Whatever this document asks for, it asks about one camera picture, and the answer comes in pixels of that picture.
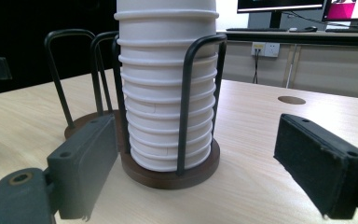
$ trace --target white wall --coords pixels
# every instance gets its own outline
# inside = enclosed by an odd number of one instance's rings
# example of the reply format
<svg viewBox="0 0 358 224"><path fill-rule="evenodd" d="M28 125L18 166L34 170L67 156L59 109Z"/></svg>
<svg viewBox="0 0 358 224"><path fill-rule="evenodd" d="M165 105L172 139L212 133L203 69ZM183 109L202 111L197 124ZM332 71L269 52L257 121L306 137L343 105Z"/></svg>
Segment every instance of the white wall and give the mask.
<svg viewBox="0 0 358 224"><path fill-rule="evenodd" d="M237 14L237 0L216 0L216 10L219 13L217 30L248 27L249 14Z"/></svg>

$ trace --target black desk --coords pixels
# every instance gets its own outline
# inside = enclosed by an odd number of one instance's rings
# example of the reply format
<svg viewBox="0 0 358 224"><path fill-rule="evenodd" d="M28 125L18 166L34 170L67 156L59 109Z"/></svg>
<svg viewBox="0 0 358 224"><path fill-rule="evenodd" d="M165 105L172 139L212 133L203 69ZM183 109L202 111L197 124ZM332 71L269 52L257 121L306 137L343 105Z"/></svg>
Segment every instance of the black desk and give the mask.
<svg viewBox="0 0 358 224"><path fill-rule="evenodd" d="M289 33L228 31L217 31L217 33L226 34L227 39L230 41L257 41L301 45L358 46L358 34L337 34L326 32Z"/></svg>

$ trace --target power outlet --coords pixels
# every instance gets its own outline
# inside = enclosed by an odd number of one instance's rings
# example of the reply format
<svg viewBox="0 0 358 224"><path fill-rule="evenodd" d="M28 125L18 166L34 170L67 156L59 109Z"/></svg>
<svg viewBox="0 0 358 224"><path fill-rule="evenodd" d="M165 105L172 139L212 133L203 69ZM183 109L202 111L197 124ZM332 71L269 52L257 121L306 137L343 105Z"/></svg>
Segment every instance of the power outlet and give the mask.
<svg viewBox="0 0 358 224"><path fill-rule="evenodd" d="M277 58L279 55L279 47L281 45L278 43L266 43L264 47L264 56Z"/></svg>
<svg viewBox="0 0 358 224"><path fill-rule="evenodd" d="M266 48L266 43L264 42L253 42L251 55L255 55L255 52L259 50L258 56L264 56L264 49Z"/></svg>

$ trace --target round wooden base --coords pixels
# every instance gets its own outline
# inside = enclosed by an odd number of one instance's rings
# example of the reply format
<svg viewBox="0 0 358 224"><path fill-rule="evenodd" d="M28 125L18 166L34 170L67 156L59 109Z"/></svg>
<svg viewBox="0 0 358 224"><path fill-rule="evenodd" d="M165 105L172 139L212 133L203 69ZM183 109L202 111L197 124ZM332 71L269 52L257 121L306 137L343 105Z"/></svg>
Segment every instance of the round wooden base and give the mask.
<svg viewBox="0 0 358 224"><path fill-rule="evenodd" d="M185 189L205 181L216 171L220 160L220 146L214 139L211 144L211 153L207 160L194 168L185 170L183 175L177 175L176 172L155 172L143 168L136 163L130 153L126 153L123 147L124 139L121 131L120 115L117 110L114 111L114 115L121 163L124 171L133 180L154 189ZM75 120L76 127L74 129L65 129L65 138L69 138L87 122L97 117L97 113L93 113Z"/></svg>

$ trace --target light wood tabletop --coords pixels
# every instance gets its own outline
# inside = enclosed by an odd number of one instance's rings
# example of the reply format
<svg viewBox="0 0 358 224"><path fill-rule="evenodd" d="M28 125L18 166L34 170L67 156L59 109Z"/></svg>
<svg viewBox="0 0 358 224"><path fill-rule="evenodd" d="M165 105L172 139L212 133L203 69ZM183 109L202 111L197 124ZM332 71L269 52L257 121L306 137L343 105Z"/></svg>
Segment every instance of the light wood tabletop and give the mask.
<svg viewBox="0 0 358 224"><path fill-rule="evenodd" d="M108 82L117 108L111 73ZM74 119L96 111L90 75L62 85ZM280 96L306 103L286 104ZM353 220L322 217L273 159L282 113L310 119L358 147L357 98L224 80L214 133L221 149L216 172L189 189L151 189L129 178L118 158L89 223L358 223L358 211ZM53 83L1 93L0 179L23 168L46 169L65 127Z"/></svg>

